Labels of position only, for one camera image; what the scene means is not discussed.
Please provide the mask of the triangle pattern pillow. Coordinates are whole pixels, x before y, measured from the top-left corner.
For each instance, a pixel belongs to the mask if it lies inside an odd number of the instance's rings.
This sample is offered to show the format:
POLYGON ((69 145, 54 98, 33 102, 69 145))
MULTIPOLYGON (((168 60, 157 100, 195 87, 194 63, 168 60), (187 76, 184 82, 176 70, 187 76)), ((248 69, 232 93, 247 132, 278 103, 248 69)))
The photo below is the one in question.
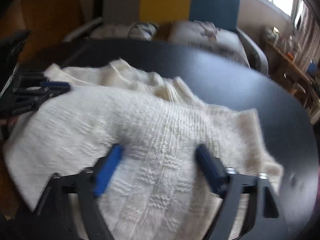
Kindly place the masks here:
POLYGON ((152 22, 133 22, 130 24, 104 24, 95 29, 89 38, 126 38, 151 41, 157 34, 159 25, 152 22))

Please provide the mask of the grey deer print pillow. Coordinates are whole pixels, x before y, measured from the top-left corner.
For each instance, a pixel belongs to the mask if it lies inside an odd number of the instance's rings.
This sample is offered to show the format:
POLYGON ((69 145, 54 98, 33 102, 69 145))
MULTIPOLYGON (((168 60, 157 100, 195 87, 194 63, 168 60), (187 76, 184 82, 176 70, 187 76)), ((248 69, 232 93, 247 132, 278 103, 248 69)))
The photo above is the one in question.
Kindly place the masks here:
POLYGON ((204 49, 249 67, 245 49, 238 35, 218 28, 212 22, 175 22, 168 41, 204 49))

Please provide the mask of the blue folding chair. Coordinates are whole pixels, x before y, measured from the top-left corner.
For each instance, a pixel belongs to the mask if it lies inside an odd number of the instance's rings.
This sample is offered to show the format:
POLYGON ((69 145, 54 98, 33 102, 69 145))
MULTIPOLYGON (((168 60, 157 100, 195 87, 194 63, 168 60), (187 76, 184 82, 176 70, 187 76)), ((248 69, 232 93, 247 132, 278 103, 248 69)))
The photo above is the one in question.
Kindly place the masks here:
POLYGON ((307 68, 307 73, 309 75, 316 75, 317 73, 317 62, 315 60, 311 60, 308 68, 307 68))

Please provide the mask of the multicolour sofa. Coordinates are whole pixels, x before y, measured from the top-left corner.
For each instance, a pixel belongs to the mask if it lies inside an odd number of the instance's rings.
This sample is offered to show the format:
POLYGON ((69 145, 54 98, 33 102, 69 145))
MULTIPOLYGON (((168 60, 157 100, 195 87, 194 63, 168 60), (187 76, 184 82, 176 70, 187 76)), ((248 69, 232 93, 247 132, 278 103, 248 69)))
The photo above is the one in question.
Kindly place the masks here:
POLYGON ((178 21, 212 22, 238 35, 249 68, 268 74, 268 61, 260 47, 237 26, 240 0, 93 0, 92 20, 65 37, 66 42, 89 38, 104 24, 152 22, 159 25, 152 40, 166 40, 178 21))

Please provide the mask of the wooden side table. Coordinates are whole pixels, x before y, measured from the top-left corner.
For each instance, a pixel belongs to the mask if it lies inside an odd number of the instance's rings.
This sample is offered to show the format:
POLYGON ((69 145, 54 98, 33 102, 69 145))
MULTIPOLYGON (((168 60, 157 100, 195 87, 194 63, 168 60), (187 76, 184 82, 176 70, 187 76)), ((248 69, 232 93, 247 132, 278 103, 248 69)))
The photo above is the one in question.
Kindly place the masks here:
POLYGON ((296 63, 299 44, 292 38, 261 35, 261 44, 268 55, 269 76, 281 85, 306 110, 311 124, 319 122, 319 92, 315 80, 296 63))

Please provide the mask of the cream knitted sweater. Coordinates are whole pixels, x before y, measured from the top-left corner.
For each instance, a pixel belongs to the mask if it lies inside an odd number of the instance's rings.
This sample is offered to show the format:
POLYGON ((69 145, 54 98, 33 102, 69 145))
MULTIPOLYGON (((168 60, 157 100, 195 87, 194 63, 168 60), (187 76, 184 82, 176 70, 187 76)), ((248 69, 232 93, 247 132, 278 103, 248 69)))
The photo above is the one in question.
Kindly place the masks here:
POLYGON ((197 145, 242 174, 265 172, 275 190, 284 169, 268 153, 256 110, 204 103, 180 78, 124 60, 60 68, 45 76, 71 91, 22 115, 4 148, 19 193, 34 208, 49 176, 91 166, 113 144, 125 151, 99 200, 116 239, 201 239, 219 206, 194 160, 197 145))

